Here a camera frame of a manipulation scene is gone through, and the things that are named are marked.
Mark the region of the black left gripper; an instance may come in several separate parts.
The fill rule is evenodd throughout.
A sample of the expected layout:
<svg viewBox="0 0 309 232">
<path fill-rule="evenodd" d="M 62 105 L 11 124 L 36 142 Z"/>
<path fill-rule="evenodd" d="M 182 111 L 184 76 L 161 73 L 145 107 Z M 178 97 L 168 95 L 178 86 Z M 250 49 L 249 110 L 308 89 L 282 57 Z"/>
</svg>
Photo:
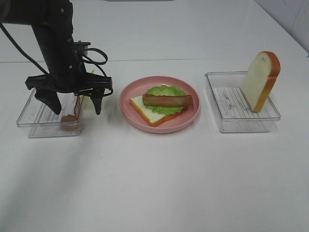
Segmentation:
<svg viewBox="0 0 309 232">
<path fill-rule="evenodd" d="M 61 104 L 56 92 L 91 95 L 96 115 L 100 115 L 103 96 L 112 94 L 112 78 L 106 73 L 89 73 L 84 64 L 103 65 L 107 55 L 88 47 L 87 51 L 96 51 L 105 58 L 104 62 L 95 62 L 76 52 L 71 35 L 62 38 L 48 25 L 33 25 L 32 30 L 48 69 L 47 74 L 30 76 L 25 82 L 28 89 L 36 88 L 35 98 L 59 115 Z"/>
</svg>

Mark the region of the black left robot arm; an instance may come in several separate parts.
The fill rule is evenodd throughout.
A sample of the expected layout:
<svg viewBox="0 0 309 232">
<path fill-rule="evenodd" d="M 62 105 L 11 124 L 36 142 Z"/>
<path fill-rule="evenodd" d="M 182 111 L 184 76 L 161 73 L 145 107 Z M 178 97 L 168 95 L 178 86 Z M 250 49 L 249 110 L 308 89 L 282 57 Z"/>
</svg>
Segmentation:
<svg viewBox="0 0 309 232">
<path fill-rule="evenodd" d="M 88 51 L 107 55 L 100 49 L 91 48 L 90 42 L 75 42 L 72 25 L 73 5 L 69 0 L 2 0 L 0 2 L 1 30 L 16 49 L 38 69 L 42 75 L 30 76 L 25 81 L 28 89 L 35 89 L 35 98 L 60 114 L 61 103 L 58 93 L 73 93 L 90 97 L 96 114 L 101 112 L 103 97 L 112 95 L 112 79 L 106 73 L 89 73 L 85 64 L 98 69 L 106 61 L 93 61 Z M 27 55 L 12 38 L 3 24 L 30 25 L 40 47 L 45 70 Z"/>
</svg>

